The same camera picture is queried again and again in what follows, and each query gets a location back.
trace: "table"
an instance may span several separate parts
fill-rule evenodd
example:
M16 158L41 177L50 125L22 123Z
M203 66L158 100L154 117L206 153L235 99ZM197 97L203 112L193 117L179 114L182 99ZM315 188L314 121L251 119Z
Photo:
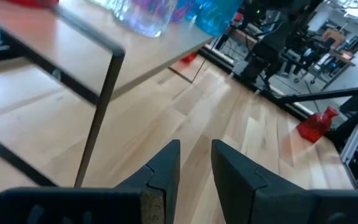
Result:
M337 60L340 60L340 61L342 61L342 62L345 62L346 64L348 64L348 65L350 65L350 66L352 66L352 67L355 67L355 66L356 66L356 64L353 63L353 62L349 59L350 56L349 56L349 55L346 55L345 53L339 54L339 53L337 53L335 50L331 49L331 50L329 51L329 54L330 54L331 56L335 57Z
M250 35L247 35L244 31L239 30L239 29L236 29L234 31L234 33L232 34L232 37L242 40L243 42L247 41L247 42L245 42L245 44L247 43L250 49L252 49L257 42L259 42L261 39L263 39L262 36L258 37L258 39L255 39L255 38L251 37Z
M96 107L77 187L109 101L211 39L188 21L170 24L159 38L145 37L121 27L111 12L85 0L62 0L38 10L0 1L0 28L3 41Z
M188 21L171 23L159 38L150 38L121 27L110 11L92 2L61 0L59 5L125 49L113 99L211 39ZM0 25L93 92L101 92L112 53L49 10L33 10L0 1Z
M337 53L335 50L331 49L331 50L329 51L329 54L330 54L331 56L335 57L337 60L340 60L340 61L346 63L346 65L345 65L343 68L341 68L340 71L338 71L338 72L334 75L334 77L332 77L332 79L330 79L330 81L327 82L327 84L325 84L325 86L321 89L321 91L327 89L327 87L329 87L330 84L332 84L337 78L339 78L339 76L341 76L342 73L343 73L346 69L348 69L350 66L352 66L352 67L355 67L355 66L356 66L356 64L355 64L354 62L352 62L351 60L348 59L348 58L350 58L350 56L346 55L345 53L339 54L339 53Z

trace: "purple bottle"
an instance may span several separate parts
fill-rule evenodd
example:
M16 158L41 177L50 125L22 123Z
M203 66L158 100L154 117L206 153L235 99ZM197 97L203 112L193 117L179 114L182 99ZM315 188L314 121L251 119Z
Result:
M178 0L177 6L171 17L171 21L179 22L185 18L191 7L193 7L194 1L195 0Z

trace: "red cup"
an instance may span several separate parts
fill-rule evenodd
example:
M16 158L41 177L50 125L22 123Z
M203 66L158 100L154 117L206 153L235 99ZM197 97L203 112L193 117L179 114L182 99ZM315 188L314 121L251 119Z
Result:
M47 7L49 4L59 3L59 0L6 0L6 1L10 1L15 4L19 4L31 8L44 8Z

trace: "table top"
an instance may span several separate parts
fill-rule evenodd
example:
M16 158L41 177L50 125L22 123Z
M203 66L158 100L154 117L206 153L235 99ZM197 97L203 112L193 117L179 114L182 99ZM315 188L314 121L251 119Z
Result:
M121 44L126 56L113 95L121 95L178 59L197 50L211 36L193 23L171 23L157 38L121 27L109 10L86 0L61 0L60 6ZM0 1L0 26L45 58L100 93L112 53L46 9Z
M351 60L349 60L348 58L346 58L346 57L349 57L349 56L346 55L345 53L339 54L339 53L337 53L335 50L332 50L332 49L331 49L331 50L329 51L329 54L330 54L331 56L336 57L338 60L341 60L341 61L345 62L346 64L348 64L348 65L350 65L350 66L353 66L353 67L356 66L355 63L353 63Z

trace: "water bottle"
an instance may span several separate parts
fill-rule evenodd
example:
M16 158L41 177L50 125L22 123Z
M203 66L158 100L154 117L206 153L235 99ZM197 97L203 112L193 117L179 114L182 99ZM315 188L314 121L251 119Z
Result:
M171 21L172 22L179 22L181 21L191 7L194 4L194 0L178 0L177 6L173 11Z
M140 34L158 37L167 28L177 0L114 0L112 13Z
M296 128L301 137L315 143L329 131L333 123L333 118L337 115L338 112L329 106L323 114L313 114Z
M188 20L192 20L196 16L204 2L205 0L195 0L191 8L188 10L185 18Z
M209 35L221 36L243 0L206 0L197 13L196 25Z

